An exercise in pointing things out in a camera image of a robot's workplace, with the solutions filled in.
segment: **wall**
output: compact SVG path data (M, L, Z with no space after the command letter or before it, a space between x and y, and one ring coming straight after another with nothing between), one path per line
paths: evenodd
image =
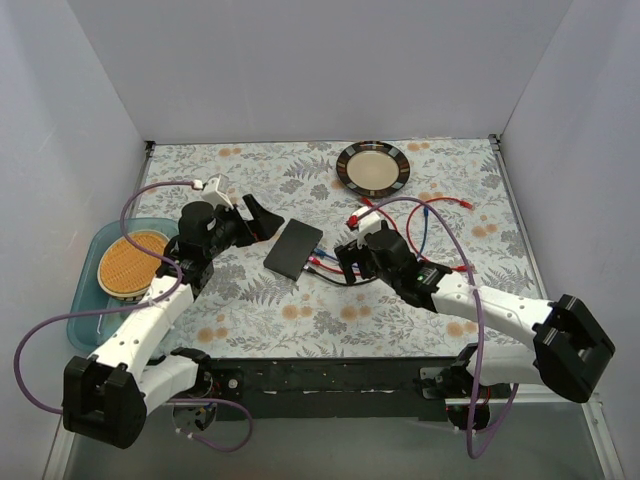
M503 137L552 297L586 300L616 355L600 390L628 478L640 478L640 3L576 0Z
M36 322L68 311L87 247L133 190L143 142L64 0L0 0L0 477L40 478L58 417L11 368ZM27 346L38 396L60 405L64 325Z
M571 0L69 0L145 139L502 132Z

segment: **gray floor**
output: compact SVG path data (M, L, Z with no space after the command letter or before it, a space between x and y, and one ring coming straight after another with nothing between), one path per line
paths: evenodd
M211 438L232 444L243 424L219 423ZM600 479L579 405L516 404L488 452L467 458L464 436L407 419L260 420L234 454L174 433L171 410L148 418L128 450L76 436L66 479Z

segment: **floral tablecloth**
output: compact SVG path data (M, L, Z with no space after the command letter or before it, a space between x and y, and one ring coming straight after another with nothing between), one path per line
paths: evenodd
M466 248L479 283L537 298L535 277L498 163L488 140L390 142L408 157L411 177L401 195L423 200L454 196L473 210L437 202ZM348 142L255 143L156 146L145 184L176 179L230 179L229 196L242 204L247 193L270 211L324 231L321 246L333 251L351 238L344 222L361 207L335 174ZM181 207L198 200L187 188L158 189L144 196L138 216L178 219ZM413 204L386 209L401 231ZM242 204L242 211L248 212ZM429 219L426 254L456 265L453 244ZM419 245L424 218L415 215L412 237ZM406 305L382 282L336 287L303 273L298 282L262 266L277 239L232 248L216 259L204 292L176 322L161 349L193 346L214 357L331 357L457 355L477 338L477 327L455 317ZM488 329L488 342L512 340Z

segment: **plastic container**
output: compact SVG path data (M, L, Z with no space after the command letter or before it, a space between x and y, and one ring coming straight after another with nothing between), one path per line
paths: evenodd
M127 220L127 231L157 230L172 238L178 234L178 223L167 218L132 218ZM122 236L119 222L103 227L89 246L71 312L97 310L125 305L105 293L98 283L98 266L102 255ZM87 353L92 352L109 338L127 318L128 313L72 318L67 322L67 337L71 344Z

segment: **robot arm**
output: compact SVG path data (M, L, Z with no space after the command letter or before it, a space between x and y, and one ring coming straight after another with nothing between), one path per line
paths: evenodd
M358 238L335 250L347 283L355 282L352 266L357 264L363 279L377 276L414 307L477 321L476 287L466 277L444 265L416 259L402 236L376 213L352 228L358 230ZM485 325L519 342L485 348L481 384L544 384L568 400L586 402L615 347L584 303L569 295L550 302L484 286L477 290ZM463 391L465 384L470 387L476 347L468 345L456 365L438 375L432 386L445 393L455 393L451 390L460 385Z
M271 238L284 219L266 211L251 195L243 197L253 219L246 221L231 204L226 177L217 176L202 187L205 201L182 209L179 234L167 244L164 256L183 272L182 284L168 298L177 272L162 264L142 302L120 328L88 358L74 357L64 371L63 422L67 430L120 448L140 434L146 416L175 394L202 380L201 352L178 349L156 365L154 350L176 319L198 297L213 275L212 261L227 248L244 247Z

